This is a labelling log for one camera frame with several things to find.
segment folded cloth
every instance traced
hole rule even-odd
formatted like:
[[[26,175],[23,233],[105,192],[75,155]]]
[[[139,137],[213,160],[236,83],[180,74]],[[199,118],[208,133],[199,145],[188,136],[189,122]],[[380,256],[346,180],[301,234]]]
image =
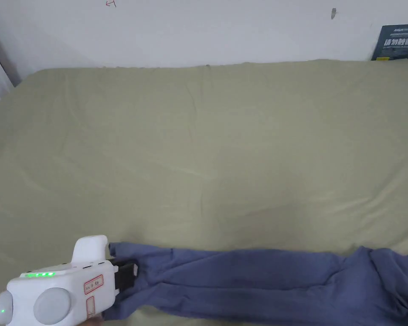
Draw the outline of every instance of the folded cloth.
[[[154,306],[189,318],[273,325],[408,325],[408,256],[360,247],[348,257],[283,250],[210,252],[110,244],[139,264],[106,320]]]

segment bed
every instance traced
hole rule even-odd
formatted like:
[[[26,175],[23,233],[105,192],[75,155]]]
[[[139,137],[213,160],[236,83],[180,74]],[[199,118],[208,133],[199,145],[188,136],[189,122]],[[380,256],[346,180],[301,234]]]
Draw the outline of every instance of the bed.
[[[30,75],[0,102],[0,292],[93,234],[408,253],[408,60]]]

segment sticker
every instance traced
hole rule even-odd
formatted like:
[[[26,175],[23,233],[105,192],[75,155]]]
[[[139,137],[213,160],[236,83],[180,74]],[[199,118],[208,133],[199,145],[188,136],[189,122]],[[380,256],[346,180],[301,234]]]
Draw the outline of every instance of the sticker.
[[[408,59],[408,25],[382,26],[372,60]]]
[[[93,296],[86,300],[86,314],[88,319],[95,316],[95,298]]]
[[[88,282],[85,283],[83,286],[85,294],[91,293],[92,291],[95,291],[99,287],[101,287],[104,284],[105,280],[101,275],[98,275],[97,277],[89,280]]]

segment fabric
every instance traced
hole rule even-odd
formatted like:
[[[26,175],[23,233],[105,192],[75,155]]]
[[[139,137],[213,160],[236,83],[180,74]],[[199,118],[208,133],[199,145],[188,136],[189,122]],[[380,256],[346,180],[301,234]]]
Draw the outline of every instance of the fabric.
[[[143,305],[192,318],[274,325],[408,325],[408,256],[361,247],[348,258],[281,250],[210,252],[112,243],[139,276],[105,318]]]
[[[0,292],[95,234],[408,254],[408,60],[29,76],[0,102]],[[221,326],[150,307],[127,322]]]

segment hand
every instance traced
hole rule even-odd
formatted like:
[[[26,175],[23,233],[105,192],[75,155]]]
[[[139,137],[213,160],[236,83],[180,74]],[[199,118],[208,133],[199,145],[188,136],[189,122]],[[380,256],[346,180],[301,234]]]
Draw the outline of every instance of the hand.
[[[83,323],[81,323],[79,326],[101,326],[102,325],[102,318],[100,317],[94,317],[88,320],[85,320]]]

